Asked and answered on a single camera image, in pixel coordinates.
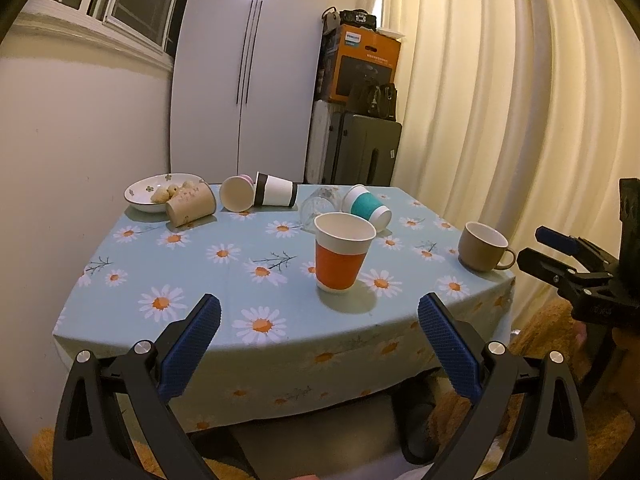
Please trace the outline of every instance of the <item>blue gripper pad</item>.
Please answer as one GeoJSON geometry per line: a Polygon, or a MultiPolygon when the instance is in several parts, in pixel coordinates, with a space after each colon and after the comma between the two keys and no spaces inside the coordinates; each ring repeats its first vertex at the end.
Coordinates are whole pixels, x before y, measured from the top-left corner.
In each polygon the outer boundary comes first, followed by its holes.
{"type": "Polygon", "coordinates": [[[536,229],[536,240],[567,256],[575,256],[580,250],[580,243],[574,237],[563,235],[544,226],[536,229]]]}
{"type": "Polygon", "coordinates": [[[160,365],[158,395],[163,402],[167,403],[184,393],[204,352],[220,328],[221,316],[218,298],[207,294],[187,319],[175,322],[186,323],[186,327],[160,365]]]}
{"type": "Polygon", "coordinates": [[[454,320],[437,294],[420,298],[418,322],[456,393],[475,404],[482,396],[480,363],[456,330],[454,320]]]}

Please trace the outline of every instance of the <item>white cabinet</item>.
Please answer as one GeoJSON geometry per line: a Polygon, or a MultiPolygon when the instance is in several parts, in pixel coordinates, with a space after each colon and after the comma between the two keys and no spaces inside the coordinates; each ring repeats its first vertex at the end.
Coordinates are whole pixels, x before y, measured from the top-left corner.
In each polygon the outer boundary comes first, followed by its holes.
{"type": "Polygon", "coordinates": [[[171,105],[171,170],[208,182],[303,180],[328,0],[188,0],[171,105]]]}

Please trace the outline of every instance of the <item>floral tablecloth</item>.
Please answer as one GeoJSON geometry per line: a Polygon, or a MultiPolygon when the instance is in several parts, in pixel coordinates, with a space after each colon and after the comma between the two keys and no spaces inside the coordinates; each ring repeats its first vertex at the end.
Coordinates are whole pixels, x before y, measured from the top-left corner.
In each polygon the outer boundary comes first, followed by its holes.
{"type": "Polygon", "coordinates": [[[513,274],[466,270],[460,232],[397,188],[370,188],[394,217],[353,290],[319,290],[314,236],[298,213],[317,188],[299,186],[293,209],[223,210],[179,229],[128,209],[81,269],[56,323],[62,358],[70,365],[85,348],[98,357],[126,352],[155,340],[203,294],[216,295],[220,329],[171,403],[191,431],[324,408],[436,365],[416,314],[427,292],[485,339],[507,341],[513,274]]]}

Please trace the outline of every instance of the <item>silver screw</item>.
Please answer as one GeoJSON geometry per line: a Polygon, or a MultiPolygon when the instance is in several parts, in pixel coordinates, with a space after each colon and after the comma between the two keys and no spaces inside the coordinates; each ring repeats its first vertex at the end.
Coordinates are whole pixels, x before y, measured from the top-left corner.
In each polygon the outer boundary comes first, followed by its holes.
{"type": "Polygon", "coordinates": [[[562,357],[562,354],[560,352],[557,352],[556,350],[553,350],[552,352],[549,353],[549,358],[555,362],[560,364],[562,361],[564,361],[564,357],[562,357]]]}
{"type": "Polygon", "coordinates": [[[491,352],[492,354],[495,355],[502,355],[504,354],[504,345],[498,341],[491,341],[489,343],[489,352],[491,352]]]}
{"type": "Polygon", "coordinates": [[[76,361],[78,361],[79,363],[85,363],[87,362],[89,359],[91,358],[91,352],[89,352],[88,350],[82,350],[81,352],[78,353],[78,355],[76,356],[76,361]]]}
{"type": "Polygon", "coordinates": [[[151,343],[149,341],[138,341],[133,349],[136,354],[146,354],[151,350],[151,343]]]}

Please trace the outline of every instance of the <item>cardboard box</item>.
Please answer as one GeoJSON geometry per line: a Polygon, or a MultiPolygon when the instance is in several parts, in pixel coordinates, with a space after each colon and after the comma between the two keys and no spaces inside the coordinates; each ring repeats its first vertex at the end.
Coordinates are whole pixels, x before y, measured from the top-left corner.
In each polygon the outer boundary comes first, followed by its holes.
{"type": "Polygon", "coordinates": [[[319,98],[345,103],[351,87],[364,78],[392,83],[400,42],[363,27],[341,25],[329,38],[319,76],[319,98]]]}

